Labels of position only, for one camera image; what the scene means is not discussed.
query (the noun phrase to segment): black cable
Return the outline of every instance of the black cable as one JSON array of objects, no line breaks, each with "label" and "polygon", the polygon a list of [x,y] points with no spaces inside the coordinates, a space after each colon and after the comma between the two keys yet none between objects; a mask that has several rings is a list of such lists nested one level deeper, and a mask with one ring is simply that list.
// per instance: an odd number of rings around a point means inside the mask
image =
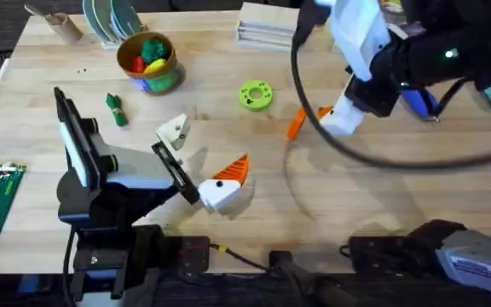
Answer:
[{"label": "black cable", "polygon": [[361,152],[358,152],[352,148],[348,148],[343,143],[332,137],[332,135],[325,130],[320,125],[320,122],[317,120],[314,110],[310,106],[308,99],[306,98],[306,94],[304,93],[303,84],[300,80],[300,75],[298,73],[298,64],[297,64],[297,53],[298,48],[303,44],[306,40],[305,37],[308,35],[305,33],[310,30],[307,26],[298,26],[295,37],[292,40],[291,47],[291,69],[293,81],[295,84],[295,88],[297,89],[298,98],[303,107],[303,110],[306,112],[306,117],[308,117],[309,121],[314,126],[315,130],[321,135],[321,137],[334,149],[338,150],[344,156],[357,160],[363,164],[384,168],[384,169],[393,169],[393,170],[402,170],[402,171],[444,171],[444,170],[455,170],[466,167],[474,167],[481,165],[489,165],[491,164],[491,153],[480,155],[480,156],[469,156],[464,157],[462,159],[451,159],[446,161],[422,161],[422,162],[401,162],[401,161],[392,161],[389,159],[372,157]]},{"label": "black cable", "polygon": [[351,259],[351,252],[349,252],[349,246],[347,245],[344,245],[344,246],[341,246],[338,251],[340,252],[340,254],[348,259]]},{"label": "black cable", "polygon": [[439,104],[436,106],[435,110],[433,110],[433,115],[441,115],[442,111],[444,111],[444,109],[447,107],[447,104],[454,97],[454,95],[456,95],[459,89],[461,89],[461,87],[469,81],[471,81],[471,78],[461,78],[454,84],[452,84],[450,89],[448,89],[447,92],[442,96],[441,101],[439,101]]},{"label": "black cable", "polygon": [[67,307],[77,307],[73,297],[69,291],[69,258],[72,253],[72,244],[75,237],[75,228],[72,226],[69,230],[69,238],[67,239],[66,252],[64,253],[64,269],[61,274],[61,285],[64,290],[64,300],[66,301]]},{"label": "black cable", "polygon": [[[213,249],[216,249],[216,250],[218,250],[218,251],[219,251],[219,248],[220,248],[221,246],[219,246],[218,244],[213,244],[213,243],[211,243],[211,244],[210,244],[210,247],[211,247],[211,248],[213,248]],[[230,255],[230,256],[232,256],[232,257],[234,257],[235,259],[240,260],[240,261],[241,261],[241,262],[243,262],[244,264],[247,264],[247,265],[252,266],[253,268],[260,269],[260,270],[263,270],[263,271],[265,271],[265,272],[270,271],[270,269],[269,269],[269,268],[267,268],[267,267],[265,267],[265,266],[263,266],[263,265],[261,265],[261,264],[256,264],[256,263],[252,262],[251,260],[249,260],[249,259],[247,259],[247,258],[244,258],[244,257],[240,256],[239,254],[237,254],[237,253],[233,252],[233,251],[232,251],[230,248],[228,248],[228,247],[226,247],[226,249],[225,249],[225,251],[224,251],[224,252],[226,252],[228,255]]]}]

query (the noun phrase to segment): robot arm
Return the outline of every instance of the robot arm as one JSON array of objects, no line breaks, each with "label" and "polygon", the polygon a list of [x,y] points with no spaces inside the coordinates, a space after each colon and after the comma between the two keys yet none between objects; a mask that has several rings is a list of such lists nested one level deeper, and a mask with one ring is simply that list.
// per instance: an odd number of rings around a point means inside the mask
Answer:
[{"label": "robot arm", "polygon": [[[316,2],[331,8],[332,35],[354,72],[338,104],[347,98],[364,113],[386,117],[404,89],[456,78],[462,80],[459,86],[465,81],[474,81],[478,90],[491,86],[491,2],[404,1],[408,19],[425,28],[405,39],[390,35],[376,0]],[[321,123],[330,128],[336,120],[347,119],[326,116]]]},{"label": "robot arm", "polygon": [[[436,5],[433,9],[425,2],[431,10],[422,18],[432,17],[425,31],[405,39],[390,36],[386,44],[387,29],[380,25],[376,0],[316,1],[328,7],[317,5],[314,0],[303,4],[292,40],[291,67],[303,112],[331,147],[366,165],[402,171],[455,170],[491,164],[491,153],[443,161],[397,162],[363,154],[333,137],[353,133],[365,113],[390,116],[402,90],[417,90],[422,97],[419,103],[436,116],[465,82],[475,81],[479,89],[491,85],[491,2],[447,0],[443,7],[451,6],[450,10]],[[486,9],[480,13],[468,9],[470,3],[475,3],[472,8]],[[337,44],[351,71],[357,74],[352,76],[332,111],[318,120],[304,92],[297,58],[300,46],[313,28],[324,25],[328,18],[332,18],[332,34]],[[335,28],[342,30],[340,35],[335,34]],[[431,105],[432,99],[423,87],[451,78],[461,79],[439,105]]]}]

